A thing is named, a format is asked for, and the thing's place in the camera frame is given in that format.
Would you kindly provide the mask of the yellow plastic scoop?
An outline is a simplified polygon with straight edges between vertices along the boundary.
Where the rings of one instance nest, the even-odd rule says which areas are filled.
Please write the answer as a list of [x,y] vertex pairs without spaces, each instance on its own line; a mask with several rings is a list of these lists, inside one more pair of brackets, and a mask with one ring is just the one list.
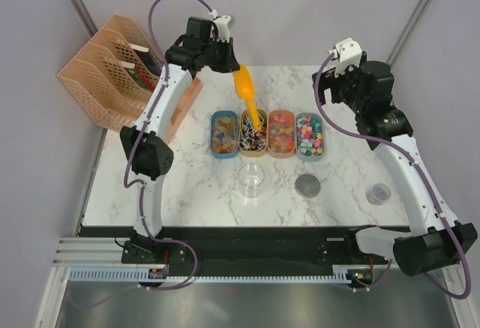
[[245,102],[253,127],[257,131],[260,130],[262,124],[255,103],[255,89],[248,68],[240,64],[239,69],[233,72],[233,79],[235,92]]

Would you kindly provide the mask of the light blue star candy tray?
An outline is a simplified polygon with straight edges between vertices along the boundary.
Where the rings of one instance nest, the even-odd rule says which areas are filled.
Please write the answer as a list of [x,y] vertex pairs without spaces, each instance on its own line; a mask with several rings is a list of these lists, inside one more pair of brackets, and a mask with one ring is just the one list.
[[319,161],[326,152],[322,118],[315,113],[300,113],[295,119],[295,153],[301,161]]

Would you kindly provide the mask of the pink gummy tray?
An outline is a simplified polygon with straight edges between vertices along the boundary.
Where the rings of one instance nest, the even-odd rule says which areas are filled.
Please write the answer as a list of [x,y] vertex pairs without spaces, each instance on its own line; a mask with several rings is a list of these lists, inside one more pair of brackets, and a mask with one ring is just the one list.
[[288,158],[296,150],[296,117],[288,110],[268,115],[267,151],[274,158]]

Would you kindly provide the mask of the tan lollipop tray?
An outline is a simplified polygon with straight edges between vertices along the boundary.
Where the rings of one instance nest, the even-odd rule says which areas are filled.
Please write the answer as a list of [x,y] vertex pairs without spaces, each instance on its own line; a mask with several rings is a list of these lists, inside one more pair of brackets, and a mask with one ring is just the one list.
[[245,110],[240,115],[239,142],[240,153],[249,157],[259,157],[267,149],[268,116],[264,110],[258,109],[261,128],[256,130],[250,114]]

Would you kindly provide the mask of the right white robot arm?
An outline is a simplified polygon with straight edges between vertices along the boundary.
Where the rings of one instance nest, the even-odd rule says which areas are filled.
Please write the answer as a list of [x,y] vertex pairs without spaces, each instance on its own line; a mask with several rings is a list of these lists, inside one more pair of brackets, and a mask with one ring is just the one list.
[[461,264],[470,275],[466,253],[478,238],[475,226],[462,224],[443,201],[422,162],[413,129],[392,102],[394,75],[384,62],[361,59],[342,74],[320,68],[313,74],[317,106],[344,103],[355,114],[357,132],[341,133],[366,140],[381,160],[406,210],[409,233],[377,226],[356,228],[343,244],[345,258],[361,263],[370,254],[394,260],[408,276]]

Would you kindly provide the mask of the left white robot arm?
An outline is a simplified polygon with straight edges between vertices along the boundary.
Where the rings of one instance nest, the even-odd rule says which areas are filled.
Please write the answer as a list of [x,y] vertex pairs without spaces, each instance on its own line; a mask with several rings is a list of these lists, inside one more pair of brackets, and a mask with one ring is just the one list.
[[122,263],[160,263],[169,243],[158,236],[164,228],[161,201],[164,179],[173,165],[174,153],[166,143],[167,131],[176,107],[204,67],[230,74],[239,69],[233,52],[231,15],[212,19],[191,17],[186,32],[165,52],[158,85],[141,116],[120,132],[127,157],[126,173],[134,173],[127,187],[139,188],[139,211],[130,239],[124,243]]

